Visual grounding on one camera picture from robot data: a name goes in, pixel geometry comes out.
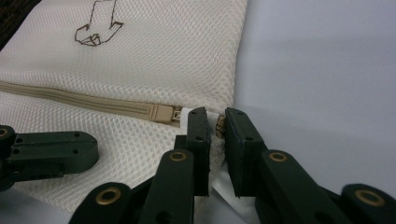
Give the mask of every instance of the white mesh fabric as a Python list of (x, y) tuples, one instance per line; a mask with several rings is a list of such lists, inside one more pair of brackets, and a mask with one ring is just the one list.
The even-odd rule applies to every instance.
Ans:
[[(87, 194), (107, 182), (133, 188), (155, 175), (162, 154), (182, 129), (0, 92), (0, 123), (17, 133), (83, 131), (99, 144), (99, 161), (88, 171), (63, 178), (16, 183), (15, 189), (74, 212)], [(222, 141), (212, 136), (211, 174), (223, 158)]]
[[(247, 1), (118, 0), (111, 20), (112, 0), (97, 1), (92, 19), (95, 0), (43, 0), (0, 52), (0, 80), (222, 112)], [(90, 20), (103, 41), (117, 32), (81, 45), (76, 30)]]

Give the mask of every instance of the mesh laundry bag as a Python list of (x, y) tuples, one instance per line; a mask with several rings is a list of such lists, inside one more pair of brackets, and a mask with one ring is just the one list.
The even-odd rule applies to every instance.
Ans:
[[(15, 189), (74, 212), (106, 182), (155, 174), (185, 134), (184, 108), (233, 103), (247, 0), (43, 0), (0, 52), (0, 123), (17, 133), (80, 130), (99, 143), (89, 171)], [(212, 173), (222, 141), (212, 137)]]

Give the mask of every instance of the beige zipper tape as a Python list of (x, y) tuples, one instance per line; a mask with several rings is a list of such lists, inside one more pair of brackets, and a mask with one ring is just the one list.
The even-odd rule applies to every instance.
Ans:
[(156, 105), (107, 99), (52, 88), (31, 87), (1, 81), (0, 91), (53, 100), (64, 104), (128, 116), (136, 119), (145, 119), (179, 126), (181, 107), (171, 105)]

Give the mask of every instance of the zipper slider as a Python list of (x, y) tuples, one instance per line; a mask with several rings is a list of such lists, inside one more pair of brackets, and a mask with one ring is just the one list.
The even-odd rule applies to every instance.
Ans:
[(170, 123), (180, 120), (181, 111), (170, 105), (153, 105), (148, 111), (150, 120), (160, 123)]

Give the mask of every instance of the arrow drawing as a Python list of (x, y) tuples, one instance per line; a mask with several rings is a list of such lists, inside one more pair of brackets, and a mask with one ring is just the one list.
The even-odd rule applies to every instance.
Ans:
[(109, 41), (123, 23), (114, 21), (117, 0), (97, 0), (93, 3), (90, 23), (78, 28), (75, 40), (82, 45), (97, 47)]

